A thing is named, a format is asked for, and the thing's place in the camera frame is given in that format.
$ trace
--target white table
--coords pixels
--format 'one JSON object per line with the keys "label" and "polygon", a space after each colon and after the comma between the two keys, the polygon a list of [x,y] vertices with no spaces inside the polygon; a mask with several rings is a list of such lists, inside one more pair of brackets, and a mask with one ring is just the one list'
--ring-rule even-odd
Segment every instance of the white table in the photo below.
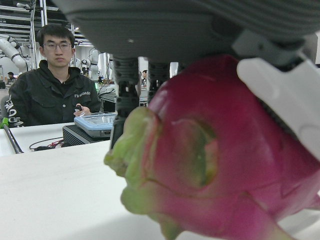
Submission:
{"label": "white table", "polygon": [[[18,145],[20,146],[21,150],[24,153],[31,152],[29,150],[29,146],[33,143],[52,139],[52,138],[59,138],[63,137],[62,127],[65,125],[74,124],[73,122],[70,123],[59,123],[59,124],[51,124],[51,125],[39,125],[39,126],[25,126],[25,127],[15,127],[10,128],[15,140],[17,141]],[[0,157],[13,155],[15,154],[15,150],[12,147],[5,131],[0,129]],[[37,146],[45,146],[55,142],[52,141],[45,141],[42,144],[37,144]]]}
{"label": "white table", "polygon": [[[57,132],[46,132],[47,137],[59,137],[60,126],[51,127]],[[36,137],[42,128],[13,132],[23,149],[30,144],[21,140],[28,129],[36,142],[42,138],[40,133]],[[127,212],[121,204],[125,180],[103,163],[109,143],[0,157],[0,239],[164,240],[157,223]],[[281,221],[281,225],[299,240],[320,239],[318,211],[301,211]],[[178,238],[212,239],[189,232]]]}

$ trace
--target black jacket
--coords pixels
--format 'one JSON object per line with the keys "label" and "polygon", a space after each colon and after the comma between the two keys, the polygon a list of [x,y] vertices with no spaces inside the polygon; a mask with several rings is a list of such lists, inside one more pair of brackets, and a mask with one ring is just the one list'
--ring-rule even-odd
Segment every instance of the black jacket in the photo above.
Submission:
{"label": "black jacket", "polygon": [[47,61],[42,60],[39,67],[21,74],[9,89],[5,107],[10,127],[73,122],[76,104],[92,113],[100,111],[95,84],[80,69],[69,67],[70,77],[62,84],[49,71]]}

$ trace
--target electronic device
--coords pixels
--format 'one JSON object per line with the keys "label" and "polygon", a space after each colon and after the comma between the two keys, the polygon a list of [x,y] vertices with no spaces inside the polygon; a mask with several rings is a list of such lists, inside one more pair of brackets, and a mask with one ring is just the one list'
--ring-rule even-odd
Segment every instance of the electronic device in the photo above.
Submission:
{"label": "electronic device", "polygon": [[73,124],[62,127],[64,146],[92,144],[109,140],[109,137],[91,137],[82,128]]}
{"label": "electronic device", "polygon": [[74,118],[74,124],[92,138],[110,138],[115,117],[115,112],[98,112],[88,116],[77,116]]}

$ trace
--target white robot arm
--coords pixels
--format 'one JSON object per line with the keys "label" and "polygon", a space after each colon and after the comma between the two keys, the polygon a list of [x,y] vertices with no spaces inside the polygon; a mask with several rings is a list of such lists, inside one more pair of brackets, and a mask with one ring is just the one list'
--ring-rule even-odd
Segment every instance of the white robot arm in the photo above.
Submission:
{"label": "white robot arm", "polygon": [[6,39],[0,39],[0,49],[4,54],[11,59],[11,61],[19,68],[19,71],[24,73],[27,71],[27,64],[17,49],[14,48],[16,42],[12,41],[11,44]]}
{"label": "white robot arm", "polygon": [[92,55],[91,55],[91,65],[90,65],[90,71],[91,71],[91,80],[98,80],[98,60],[99,60],[99,51],[98,50],[93,50]]}

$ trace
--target dragon fruit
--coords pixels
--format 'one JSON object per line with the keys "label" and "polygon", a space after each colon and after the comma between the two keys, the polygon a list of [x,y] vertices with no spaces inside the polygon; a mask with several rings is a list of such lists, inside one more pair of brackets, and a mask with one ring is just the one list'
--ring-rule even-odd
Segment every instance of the dragon fruit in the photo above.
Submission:
{"label": "dragon fruit", "polygon": [[277,222],[320,206],[320,163],[266,113],[237,64],[207,57],[167,81],[105,156],[126,179],[122,203],[167,240],[293,240]]}

